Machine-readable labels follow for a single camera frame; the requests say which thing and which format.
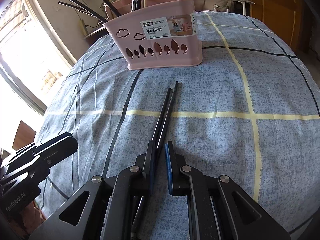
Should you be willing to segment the black chopstick silver handle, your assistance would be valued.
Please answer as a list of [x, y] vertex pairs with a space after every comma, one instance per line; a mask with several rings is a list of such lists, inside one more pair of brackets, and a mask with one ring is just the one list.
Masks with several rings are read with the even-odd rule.
[[92, 13], [86, 11], [85, 9], [81, 9], [80, 7], [77, 7], [76, 5], [72, 5], [72, 4], [69, 4], [69, 3], [61, 2], [61, 1], [58, 1], [57, 3], [60, 4], [60, 5], [64, 5], [65, 7], [73, 8], [73, 9], [75, 9], [75, 10], [77, 10], [77, 11], [83, 13], [83, 14], [87, 14], [89, 16], [92, 16], [92, 17], [96, 18], [96, 16], [94, 16]]

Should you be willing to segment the black chopstick steel end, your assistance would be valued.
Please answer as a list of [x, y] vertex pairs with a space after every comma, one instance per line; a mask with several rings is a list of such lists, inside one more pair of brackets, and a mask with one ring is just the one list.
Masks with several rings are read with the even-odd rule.
[[89, 8], [88, 6], [86, 6], [85, 4], [79, 2], [78, 0], [69, 0], [73, 3], [75, 3], [78, 7], [80, 7], [81, 9], [89, 12], [90, 14], [92, 14], [94, 17], [98, 18], [100, 21], [102, 21], [103, 23], [107, 22], [107, 19], [104, 18], [103, 16], [99, 15], [97, 12], [95, 12], [94, 10], [92, 10], [91, 8]]

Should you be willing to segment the blue patterned tablecloth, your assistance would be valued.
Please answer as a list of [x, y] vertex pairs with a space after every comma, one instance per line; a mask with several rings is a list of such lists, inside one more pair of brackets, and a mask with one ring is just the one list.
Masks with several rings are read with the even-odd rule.
[[37, 198], [50, 216], [95, 175], [144, 153], [167, 88], [178, 85], [167, 132], [203, 174], [230, 176], [298, 239], [319, 208], [319, 86], [263, 22], [198, 12], [196, 67], [128, 70], [108, 35], [63, 78], [37, 140], [72, 133], [79, 147], [55, 165]]

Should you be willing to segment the pink plastic utensil basket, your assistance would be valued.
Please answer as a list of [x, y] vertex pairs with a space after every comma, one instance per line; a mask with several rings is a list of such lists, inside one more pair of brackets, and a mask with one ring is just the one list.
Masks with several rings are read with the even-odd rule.
[[202, 62], [202, 42], [196, 33], [193, 0], [147, 0], [131, 11], [129, 0], [115, 6], [121, 12], [104, 24], [129, 70], [196, 66]]

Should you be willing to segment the wooden door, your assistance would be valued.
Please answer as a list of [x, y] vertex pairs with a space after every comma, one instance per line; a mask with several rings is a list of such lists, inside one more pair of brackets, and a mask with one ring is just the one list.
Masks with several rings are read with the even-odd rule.
[[251, 16], [261, 20], [292, 50], [297, 50], [303, 22], [303, 0], [251, 0]]

